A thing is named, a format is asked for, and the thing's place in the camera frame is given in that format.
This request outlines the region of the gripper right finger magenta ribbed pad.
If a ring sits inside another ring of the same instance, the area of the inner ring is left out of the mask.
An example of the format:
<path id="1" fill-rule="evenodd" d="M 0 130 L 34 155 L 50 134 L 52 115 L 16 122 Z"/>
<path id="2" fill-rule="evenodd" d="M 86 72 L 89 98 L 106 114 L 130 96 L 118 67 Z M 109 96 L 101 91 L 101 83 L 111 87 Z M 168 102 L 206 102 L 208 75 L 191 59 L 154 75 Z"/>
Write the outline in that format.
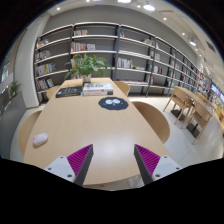
<path id="1" fill-rule="evenodd" d="M 137 144 L 134 145 L 134 156 L 145 185 L 181 170 L 181 166 L 168 155 L 159 156 Z"/>

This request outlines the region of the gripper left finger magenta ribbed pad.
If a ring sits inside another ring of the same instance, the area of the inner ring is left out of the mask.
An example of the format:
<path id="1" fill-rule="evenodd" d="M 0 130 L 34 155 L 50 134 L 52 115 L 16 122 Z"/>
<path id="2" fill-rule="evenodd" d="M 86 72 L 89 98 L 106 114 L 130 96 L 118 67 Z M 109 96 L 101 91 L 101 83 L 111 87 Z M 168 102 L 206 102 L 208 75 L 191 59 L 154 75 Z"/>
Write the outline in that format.
<path id="1" fill-rule="evenodd" d="M 59 156 L 45 168 L 45 171 L 82 186 L 93 154 L 93 145 L 87 145 L 69 156 Z"/>

